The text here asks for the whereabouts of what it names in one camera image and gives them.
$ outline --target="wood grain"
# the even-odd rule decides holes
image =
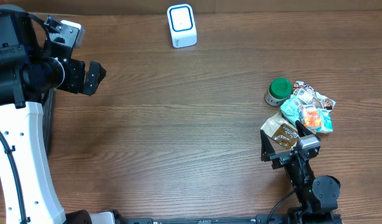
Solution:
[[[183,3],[194,13],[382,10],[382,0],[0,0],[29,12],[88,16],[166,14]]]
[[[62,19],[87,30],[73,58],[107,70],[92,97],[57,93],[49,163],[66,212],[268,213],[291,186],[259,159],[259,129],[278,110],[263,95],[286,77],[337,102],[311,161],[342,183],[336,213],[382,223],[382,12],[196,15],[198,44],[177,50],[165,16]]]

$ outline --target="plastic jar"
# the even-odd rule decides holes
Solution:
[[[276,78],[270,84],[264,99],[272,106],[280,106],[292,93],[292,84],[286,78]]]

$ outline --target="blue outline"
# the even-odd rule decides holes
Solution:
[[[190,16],[190,21],[191,21],[191,28],[189,28],[189,29],[184,29],[184,30],[175,30],[175,29],[174,29],[174,26],[173,26],[172,10],[173,10],[173,9],[181,9],[181,8],[183,8],[183,7],[187,8],[187,9],[189,10],[189,16]],[[193,28],[193,22],[192,22],[192,18],[191,18],[191,10],[190,10],[190,8],[189,8],[188,6],[174,7],[174,8],[172,8],[172,9],[170,9],[169,14],[170,14],[170,21],[171,21],[171,23],[172,23],[172,28],[173,28],[173,30],[174,30],[175,32],[186,31],[186,30],[190,30],[190,29]]]

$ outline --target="wall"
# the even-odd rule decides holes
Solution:
[[[195,13],[382,10],[382,0],[0,0],[30,12],[79,15],[164,14],[184,2]]]

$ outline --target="pile of snacks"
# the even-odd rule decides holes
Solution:
[[[289,150],[299,138],[296,121],[300,121],[313,133],[331,133],[333,127],[330,112],[335,104],[335,101],[321,95],[310,85],[296,81],[290,98],[281,105],[281,111],[269,118],[261,129]]]

